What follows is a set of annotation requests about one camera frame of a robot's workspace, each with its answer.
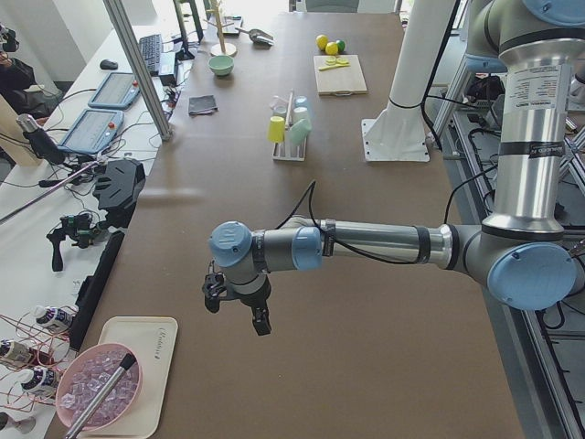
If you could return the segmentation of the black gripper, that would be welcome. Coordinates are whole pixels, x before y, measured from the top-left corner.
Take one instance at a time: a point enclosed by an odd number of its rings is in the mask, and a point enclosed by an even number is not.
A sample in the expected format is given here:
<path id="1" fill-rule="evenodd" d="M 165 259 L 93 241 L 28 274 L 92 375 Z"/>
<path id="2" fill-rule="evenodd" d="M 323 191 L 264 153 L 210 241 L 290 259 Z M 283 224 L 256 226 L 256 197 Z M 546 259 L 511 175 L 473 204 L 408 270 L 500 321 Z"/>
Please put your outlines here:
<path id="1" fill-rule="evenodd" d="M 205 307 L 210 313 L 217 313 L 221 301 L 240 300 L 252 309 L 252 325 L 258 336 L 271 333 L 270 312 L 267 300 L 271 284 L 265 274 L 257 275 L 248 284 L 230 283 L 224 273 L 208 273 L 202 285 Z"/>

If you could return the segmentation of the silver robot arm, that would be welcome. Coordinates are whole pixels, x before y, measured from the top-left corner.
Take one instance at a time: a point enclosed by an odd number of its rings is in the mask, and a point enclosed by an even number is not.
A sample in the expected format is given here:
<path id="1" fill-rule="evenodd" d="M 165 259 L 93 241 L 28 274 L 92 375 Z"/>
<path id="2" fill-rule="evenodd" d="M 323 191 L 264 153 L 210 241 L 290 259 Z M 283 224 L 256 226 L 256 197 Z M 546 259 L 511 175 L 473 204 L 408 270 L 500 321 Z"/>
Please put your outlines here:
<path id="1" fill-rule="evenodd" d="M 268 275 L 320 267 L 351 251 L 398 265 L 433 263 L 464 273 L 501 303 L 521 310 L 553 306 L 583 283 L 584 271 L 562 246 L 554 210 L 565 155 L 571 66 L 584 51 L 581 1 L 485 1 L 474 4 L 467 54 L 506 67 L 495 205 L 478 226 L 436 229 L 292 217 L 275 230 L 238 221 L 217 226 L 205 305 L 248 306 L 259 335 L 271 332 Z"/>

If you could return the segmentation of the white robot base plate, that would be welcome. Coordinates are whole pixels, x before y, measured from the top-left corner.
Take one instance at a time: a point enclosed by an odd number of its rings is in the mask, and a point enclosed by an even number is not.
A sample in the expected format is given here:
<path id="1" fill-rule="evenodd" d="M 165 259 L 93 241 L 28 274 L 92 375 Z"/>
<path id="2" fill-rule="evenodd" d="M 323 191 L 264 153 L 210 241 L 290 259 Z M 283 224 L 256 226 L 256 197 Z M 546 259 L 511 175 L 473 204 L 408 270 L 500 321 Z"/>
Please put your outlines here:
<path id="1" fill-rule="evenodd" d="M 402 41 L 388 104 L 375 119 L 362 121 L 365 159 L 430 160 L 422 118 L 436 64 L 452 31 L 458 1 L 416 1 Z"/>

